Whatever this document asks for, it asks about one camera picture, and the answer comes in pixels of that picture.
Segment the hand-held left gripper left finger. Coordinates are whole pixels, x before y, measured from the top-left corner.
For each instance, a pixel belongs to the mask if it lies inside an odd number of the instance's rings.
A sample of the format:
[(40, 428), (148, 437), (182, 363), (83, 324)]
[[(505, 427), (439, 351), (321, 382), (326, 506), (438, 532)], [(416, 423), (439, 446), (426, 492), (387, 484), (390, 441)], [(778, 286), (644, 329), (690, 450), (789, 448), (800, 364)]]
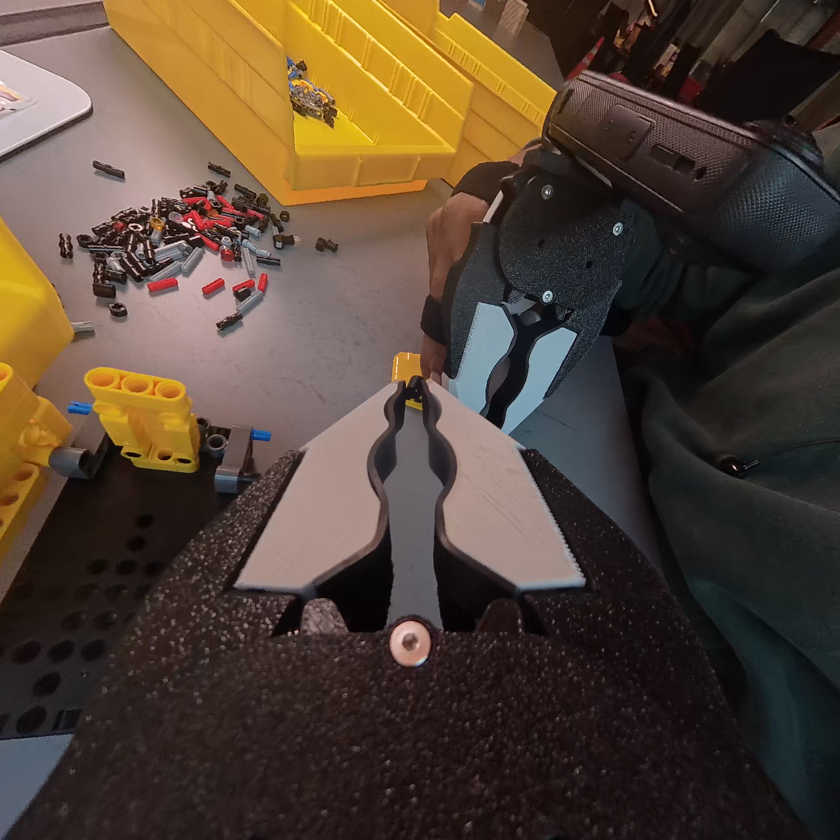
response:
[(403, 384), (394, 382), (305, 444), (234, 588), (302, 605), (329, 599), (351, 632), (383, 629), (394, 578), (384, 482), (402, 425)]

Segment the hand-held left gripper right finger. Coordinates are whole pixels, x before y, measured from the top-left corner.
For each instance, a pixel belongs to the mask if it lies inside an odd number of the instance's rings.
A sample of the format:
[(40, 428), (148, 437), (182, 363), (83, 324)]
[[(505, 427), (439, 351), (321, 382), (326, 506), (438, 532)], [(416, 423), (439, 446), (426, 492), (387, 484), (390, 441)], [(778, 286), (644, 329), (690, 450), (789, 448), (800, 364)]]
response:
[(521, 447), (441, 385), (418, 384), (428, 461), (442, 486), (434, 573), (443, 628), (476, 630), (495, 601), (584, 591), (585, 573)]

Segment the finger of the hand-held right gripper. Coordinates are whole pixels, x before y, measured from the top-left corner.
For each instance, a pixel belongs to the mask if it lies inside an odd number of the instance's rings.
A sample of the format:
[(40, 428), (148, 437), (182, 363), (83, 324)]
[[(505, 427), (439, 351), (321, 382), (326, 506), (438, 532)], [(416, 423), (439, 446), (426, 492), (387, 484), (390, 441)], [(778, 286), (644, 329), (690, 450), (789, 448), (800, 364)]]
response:
[(543, 402), (578, 335), (565, 327), (523, 327), (507, 373), (490, 399), (486, 419), (507, 434)]
[(477, 304), (458, 372), (448, 378), (448, 392), (487, 417), (511, 372), (511, 350), (517, 337), (518, 327), (506, 302)]

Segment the yellow lego panel assembly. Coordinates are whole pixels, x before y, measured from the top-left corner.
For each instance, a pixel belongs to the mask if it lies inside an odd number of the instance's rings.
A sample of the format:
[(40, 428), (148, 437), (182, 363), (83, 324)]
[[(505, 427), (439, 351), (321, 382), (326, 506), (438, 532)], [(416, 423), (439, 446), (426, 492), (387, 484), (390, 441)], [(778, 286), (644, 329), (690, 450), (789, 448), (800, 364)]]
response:
[(423, 376), (422, 357), (420, 353), (400, 352), (393, 358), (392, 381), (403, 383), (402, 396), (406, 387), (406, 380), (413, 375)]

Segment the person's right forearm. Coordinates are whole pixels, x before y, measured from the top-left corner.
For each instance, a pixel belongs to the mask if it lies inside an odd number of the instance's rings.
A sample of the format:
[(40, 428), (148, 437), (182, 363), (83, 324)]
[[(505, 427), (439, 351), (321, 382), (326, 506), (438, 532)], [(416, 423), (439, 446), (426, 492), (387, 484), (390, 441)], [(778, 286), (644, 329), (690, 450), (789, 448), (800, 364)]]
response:
[(633, 204), (629, 209), (633, 244), (614, 298), (629, 326), (613, 344), (648, 362), (689, 354), (760, 275), (681, 260), (666, 246), (648, 213)]

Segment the heap of mixed lego parts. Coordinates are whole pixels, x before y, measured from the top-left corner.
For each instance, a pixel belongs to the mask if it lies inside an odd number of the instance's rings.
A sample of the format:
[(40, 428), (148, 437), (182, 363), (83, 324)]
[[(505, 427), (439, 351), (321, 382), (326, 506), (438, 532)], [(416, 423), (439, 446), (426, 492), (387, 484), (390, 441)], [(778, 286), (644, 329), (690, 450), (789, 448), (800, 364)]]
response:
[(315, 85), (308, 77), (306, 62), (294, 61), (288, 57), (287, 77), (293, 111), (304, 117), (317, 119), (334, 129), (339, 114), (337, 103), (328, 91)]

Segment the pile of lego pins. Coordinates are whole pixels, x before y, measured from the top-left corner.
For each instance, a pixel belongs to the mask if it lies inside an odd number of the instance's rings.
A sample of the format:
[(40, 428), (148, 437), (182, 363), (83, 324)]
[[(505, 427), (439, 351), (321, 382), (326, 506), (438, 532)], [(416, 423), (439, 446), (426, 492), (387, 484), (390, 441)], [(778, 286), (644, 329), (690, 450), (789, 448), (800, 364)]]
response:
[(301, 245), (286, 230), (288, 210), (274, 212), (268, 195), (231, 183), (231, 171), (214, 162), (207, 169), (217, 180), (181, 188), (176, 196), (157, 196), (148, 205), (127, 206), (91, 227), (88, 233), (57, 236), (59, 258), (76, 251), (91, 259), (93, 297), (107, 306), (112, 320), (129, 317), (119, 299), (129, 284), (151, 298), (177, 291), (206, 254), (226, 270), (243, 270), (245, 278), (228, 282), (216, 277), (200, 288), (209, 301), (229, 291), (234, 311), (215, 324), (218, 333), (235, 329), (265, 298), (268, 268), (281, 268), (280, 252)]

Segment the person's right hand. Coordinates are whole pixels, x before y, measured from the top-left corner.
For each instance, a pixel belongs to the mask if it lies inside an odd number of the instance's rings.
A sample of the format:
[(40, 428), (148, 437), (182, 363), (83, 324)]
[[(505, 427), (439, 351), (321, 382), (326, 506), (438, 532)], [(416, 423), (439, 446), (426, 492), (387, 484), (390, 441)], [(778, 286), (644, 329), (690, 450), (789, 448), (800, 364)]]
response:
[[(445, 283), (453, 264), (464, 254), (471, 227), (481, 223), (490, 205), (467, 193), (452, 195), (436, 210), (427, 222), (426, 240), (429, 268), (429, 295), (441, 302)], [(446, 347), (427, 334), (421, 346), (422, 375), (438, 384), (443, 383)]]

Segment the black perforated base block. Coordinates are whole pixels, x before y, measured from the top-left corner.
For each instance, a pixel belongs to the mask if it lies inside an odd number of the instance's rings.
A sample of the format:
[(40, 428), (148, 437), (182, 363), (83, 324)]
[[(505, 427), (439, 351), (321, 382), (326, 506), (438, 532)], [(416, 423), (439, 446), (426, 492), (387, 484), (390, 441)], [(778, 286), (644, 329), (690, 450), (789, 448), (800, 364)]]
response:
[(259, 475), (270, 434), (210, 427), (191, 473), (142, 469), (102, 448), (70, 478), (3, 599), (1, 737), (67, 734), (123, 633), (190, 540)]

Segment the white board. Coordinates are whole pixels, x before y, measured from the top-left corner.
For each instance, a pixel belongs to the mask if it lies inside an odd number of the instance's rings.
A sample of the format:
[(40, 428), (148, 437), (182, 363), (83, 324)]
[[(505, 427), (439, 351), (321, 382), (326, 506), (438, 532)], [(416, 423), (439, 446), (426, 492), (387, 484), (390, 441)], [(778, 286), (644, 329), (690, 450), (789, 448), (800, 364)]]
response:
[(5, 50), (1, 52), (1, 81), (37, 101), (1, 119), (2, 161), (92, 113), (90, 97), (77, 84)]

